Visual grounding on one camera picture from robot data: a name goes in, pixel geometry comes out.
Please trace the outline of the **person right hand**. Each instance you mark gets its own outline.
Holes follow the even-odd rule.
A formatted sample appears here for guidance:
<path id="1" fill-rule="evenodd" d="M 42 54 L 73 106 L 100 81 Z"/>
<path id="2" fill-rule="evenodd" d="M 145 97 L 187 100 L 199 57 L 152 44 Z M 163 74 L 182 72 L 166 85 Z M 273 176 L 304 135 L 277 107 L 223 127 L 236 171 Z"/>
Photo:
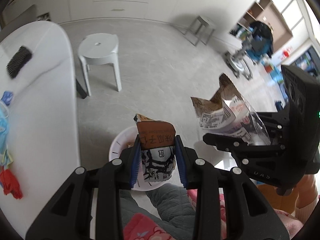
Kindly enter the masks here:
<path id="1" fill-rule="evenodd" d="M 274 208 L 292 236 L 303 227 L 319 200 L 313 174 L 305 175 L 288 196 L 280 196 L 275 187 L 267 184 L 259 184 L 257 188 Z"/>

